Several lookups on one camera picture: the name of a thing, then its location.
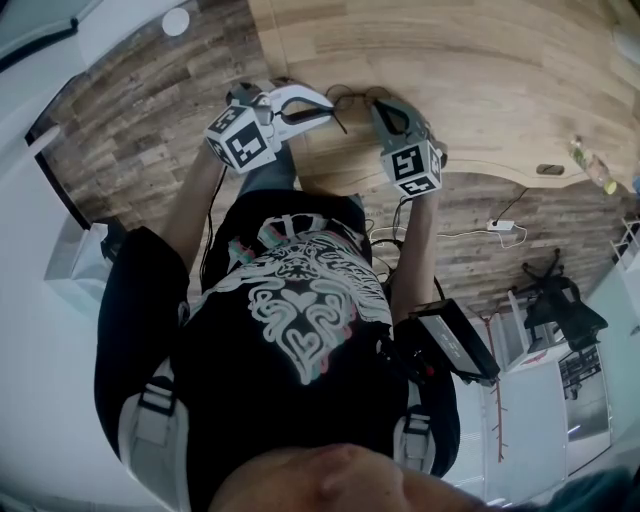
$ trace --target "white cube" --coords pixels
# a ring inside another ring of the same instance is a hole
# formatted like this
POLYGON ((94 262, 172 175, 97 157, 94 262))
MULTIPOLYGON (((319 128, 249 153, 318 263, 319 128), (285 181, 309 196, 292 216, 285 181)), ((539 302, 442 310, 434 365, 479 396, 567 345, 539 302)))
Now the white cube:
POLYGON ((389 180, 403 195, 415 197, 442 188, 440 155, 428 140, 381 155, 389 180))
POLYGON ((265 132, 252 108, 234 104, 211 123, 205 137, 223 163, 244 174, 276 159, 265 132))

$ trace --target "jeans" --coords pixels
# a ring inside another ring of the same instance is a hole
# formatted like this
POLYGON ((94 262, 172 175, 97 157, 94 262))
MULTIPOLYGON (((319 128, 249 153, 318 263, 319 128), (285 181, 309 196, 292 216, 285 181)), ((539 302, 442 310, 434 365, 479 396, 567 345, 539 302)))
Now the jeans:
MULTIPOLYGON (((276 153, 276 161, 249 171, 240 188, 238 197, 256 190, 294 190, 296 167, 289 144, 284 142, 282 150, 276 153)), ((362 198, 359 194, 349 196, 361 210, 364 210, 362 198)))

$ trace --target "white cable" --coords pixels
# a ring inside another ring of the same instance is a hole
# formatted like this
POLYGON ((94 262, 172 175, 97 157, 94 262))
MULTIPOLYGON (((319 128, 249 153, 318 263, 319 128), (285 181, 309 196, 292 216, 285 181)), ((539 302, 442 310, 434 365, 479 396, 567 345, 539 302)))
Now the white cable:
POLYGON ((469 231, 467 233, 458 233, 457 235, 441 235, 439 234, 438 236, 441 236, 443 238, 459 238, 461 236, 467 236, 467 235, 476 235, 479 233, 485 233, 485 234, 489 234, 489 235, 498 235, 498 237, 500 238, 500 245, 502 246, 503 249, 511 249, 512 247, 516 247, 520 244, 523 244, 525 242, 525 240, 527 239, 527 234, 529 233, 527 231, 527 228, 523 228, 521 226, 518 226, 517 224, 513 225, 514 228, 518 228, 521 229, 522 231, 524 231, 524 238, 522 240, 520 240, 519 242, 515 243, 515 244, 511 244, 505 247, 504 245, 504 240, 502 239, 502 235, 500 234, 499 231, 486 231, 484 229, 480 229, 478 231, 469 231))
MULTIPOLYGON (((512 247, 516 247, 520 244, 523 244, 526 240, 527 240, 527 235, 528 235, 528 231, 527 228, 523 228, 522 226, 518 226, 517 224, 514 224, 513 227, 518 228, 522 231, 524 231, 524 238, 522 240, 520 240, 519 242, 515 243, 515 244, 511 244, 511 245, 504 245, 504 240, 502 238, 502 235, 500 234, 499 231, 487 231, 484 229, 480 229, 477 231, 468 231, 466 233, 457 233, 455 235, 445 235, 445 234, 438 234, 438 236, 441 236, 443 238, 460 238, 462 236, 468 236, 468 235, 477 235, 477 234, 488 234, 488 235, 498 235, 498 237, 500 238, 500 245, 502 246, 503 249, 511 249, 512 247)), ((377 239, 372 238, 371 235, 373 235, 376 231, 381 231, 383 229, 393 229, 393 227, 386 227, 386 228, 376 228, 376 229, 372 229, 371 233, 369 233, 369 241, 371 243, 375 242, 377 239)), ((407 228, 403 228, 402 226, 398 226, 398 229, 403 229, 404 232, 407 232, 407 228)))

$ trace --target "white disc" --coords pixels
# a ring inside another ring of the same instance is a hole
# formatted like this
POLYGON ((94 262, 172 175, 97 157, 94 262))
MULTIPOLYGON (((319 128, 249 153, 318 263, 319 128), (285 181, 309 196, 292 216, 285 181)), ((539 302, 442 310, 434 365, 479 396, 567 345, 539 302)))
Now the white disc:
POLYGON ((170 36, 179 36, 188 26, 189 13, 181 7, 171 9, 162 18, 162 29, 170 36))

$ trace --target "forearm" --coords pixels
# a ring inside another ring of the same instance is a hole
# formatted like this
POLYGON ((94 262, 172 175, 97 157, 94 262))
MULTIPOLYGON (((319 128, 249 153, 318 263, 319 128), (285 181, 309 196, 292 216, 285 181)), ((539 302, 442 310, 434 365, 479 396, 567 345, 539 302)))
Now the forearm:
POLYGON ((419 304, 433 302, 438 234, 438 192, 417 197, 391 284, 391 316, 396 325, 419 304))
POLYGON ((160 232, 160 237, 178 253, 187 272, 191 272, 198 254, 211 199, 221 178, 222 164, 203 144, 160 232))

